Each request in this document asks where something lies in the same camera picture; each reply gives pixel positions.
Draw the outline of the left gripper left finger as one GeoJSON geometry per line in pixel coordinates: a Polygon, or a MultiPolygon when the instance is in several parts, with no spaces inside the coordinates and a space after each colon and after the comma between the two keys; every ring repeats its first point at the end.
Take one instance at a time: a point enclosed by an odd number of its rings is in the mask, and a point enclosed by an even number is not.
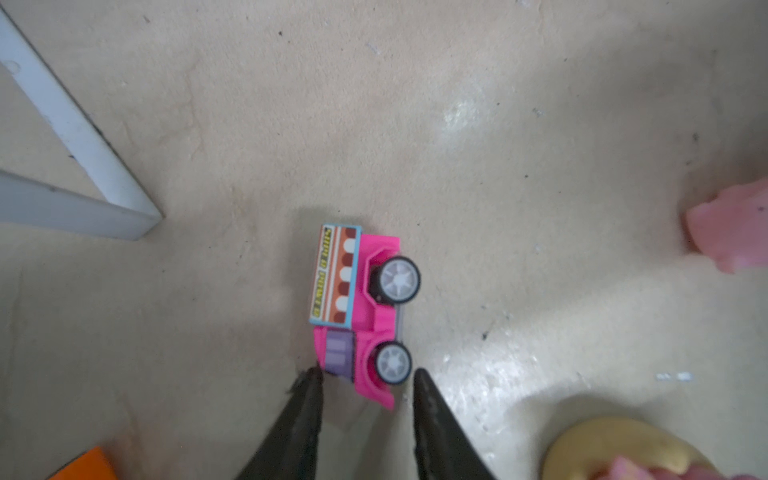
{"type": "Polygon", "coordinates": [[[314,479],[323,413],[323,372],[302,372],[282,413],[236,479],[314,479]]]}

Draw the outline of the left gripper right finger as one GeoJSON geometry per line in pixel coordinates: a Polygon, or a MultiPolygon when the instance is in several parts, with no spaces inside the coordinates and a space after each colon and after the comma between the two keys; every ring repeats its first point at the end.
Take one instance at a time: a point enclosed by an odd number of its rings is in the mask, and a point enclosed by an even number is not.
{"type": "Polygon", "coordinates": [[[420,479],[494,479],[425,368],[413,374],[415,459],[420,479]]]}

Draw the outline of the pink toy truck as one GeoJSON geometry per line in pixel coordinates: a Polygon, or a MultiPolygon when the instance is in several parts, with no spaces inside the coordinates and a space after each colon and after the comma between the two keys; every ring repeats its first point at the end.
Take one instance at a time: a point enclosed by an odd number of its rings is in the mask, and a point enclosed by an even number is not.
{"type": "Polygon", "coordinates": [[[401,253],[400,238],[324,224],[308,316],[319,367],[351,382],[358,395],[393,409],[392,388],[414,368],[402,340],[402,307],[420,288],[420,270],[401,253]]]}

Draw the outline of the orange toy car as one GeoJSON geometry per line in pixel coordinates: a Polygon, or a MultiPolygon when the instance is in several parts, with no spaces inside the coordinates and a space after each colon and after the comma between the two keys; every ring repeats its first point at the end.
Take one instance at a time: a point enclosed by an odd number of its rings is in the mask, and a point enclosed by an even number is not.
{"type": "Polygon", "coordinates": [[[105,452],[94,447],[47,477],[47,480],[117,480],[118,477],[105,452]]]}

